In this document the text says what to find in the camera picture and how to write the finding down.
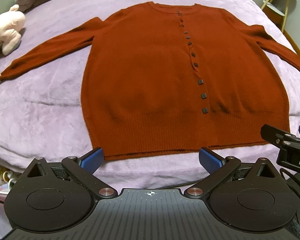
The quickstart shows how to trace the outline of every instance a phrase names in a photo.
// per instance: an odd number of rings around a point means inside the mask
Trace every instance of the screw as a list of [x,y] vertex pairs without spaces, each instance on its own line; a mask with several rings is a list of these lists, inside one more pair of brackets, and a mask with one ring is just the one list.
[[202,189],[200,189],[198,187],[191,187],[190,189],[187,190],[187,192],[188,192],[188,194],[190,194],[192,196],[198,196],[203,193]]
[[104,187],[101,190],[99,190],[99,194],[103,196],[110,196],[114,193],[114,190],[109,187]]

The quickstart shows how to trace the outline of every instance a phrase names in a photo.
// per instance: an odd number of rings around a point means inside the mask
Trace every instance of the white logo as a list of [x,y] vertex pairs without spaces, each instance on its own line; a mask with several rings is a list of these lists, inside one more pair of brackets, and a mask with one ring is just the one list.
[[149,192],[147,192],[147,193],[145,193],[145,194],[148,194],[149,196],[153,196],[154,194],[157,194],[157,193],[155,193],[155,192],[153,192],[153,191],[149,191]]

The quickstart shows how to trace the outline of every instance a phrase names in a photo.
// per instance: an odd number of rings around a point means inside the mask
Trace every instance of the sweater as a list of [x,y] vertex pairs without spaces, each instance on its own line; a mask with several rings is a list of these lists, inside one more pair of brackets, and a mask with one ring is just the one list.
[[288,96],[263,50],[300,71],[298,55],[263,26],[199,4],[95,17],[15,59],[0,81],[89,45],[82,113],[105,160],[262,145],[264,124],[290,131]]

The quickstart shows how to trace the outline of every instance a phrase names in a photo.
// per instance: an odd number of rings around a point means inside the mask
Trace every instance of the lavender bed sheet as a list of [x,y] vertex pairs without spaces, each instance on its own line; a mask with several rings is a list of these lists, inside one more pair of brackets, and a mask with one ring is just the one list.
[[[275,40],[292,49],[252,0],[50,0],[26,14],[21,45],[0,58],[0,73],[12,60],[52,37],[93,17],[104,20],[119,9],[146,1],[225,8],[248,25],[263,25]],[[66,156],[81,156],[91,150],[80,106],[81,82],[89,52],[87,47],[0,84],[1,165],[22,172],[36,156],[59,162]],[[291,133],[299,135],[300,73],[278,56],[266,54],[288,93]],[[264,145],[216,152],[224,157],[234,155],[243,162],[255,162],[265,156],[275,163],[278,149]],[[198,153],[182,153],[104,162],[95,175],[120,192],[124,187],[159,188],[191,183],[208,173],[200,166]]]

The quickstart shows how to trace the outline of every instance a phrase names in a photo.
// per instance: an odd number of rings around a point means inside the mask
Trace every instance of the bed sheet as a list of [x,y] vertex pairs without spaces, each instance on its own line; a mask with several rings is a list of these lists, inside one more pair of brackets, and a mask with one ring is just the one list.
[[[122,8],[146,1],[225,8],[248,25],[263,25],[275,40],[292,49],[280,30],[252,0],[51,0],[26,14],[21,45],[12,54],[0,58],[0,73],[12,60],[45,40],[93,17],[104,20]],[[36,156],[43,156],[48,162],[59,162],[66,156],[81,156],[91,150],[80,106],[81,82],[89,52],[90,47],[84,48],[0,84],[1,165],[21,172]],[[291,133],[299,136],[300,73],[278,56],[266,54],[288,93]],[[236,156],[243,162],[255,162],[264,156],[275,163],[278,149],[264,145],[215,152],[223,157]],[[208,175],[199,164],[198,153],[104,162],[94,174],[119,192],[124,187],[186,184]]]

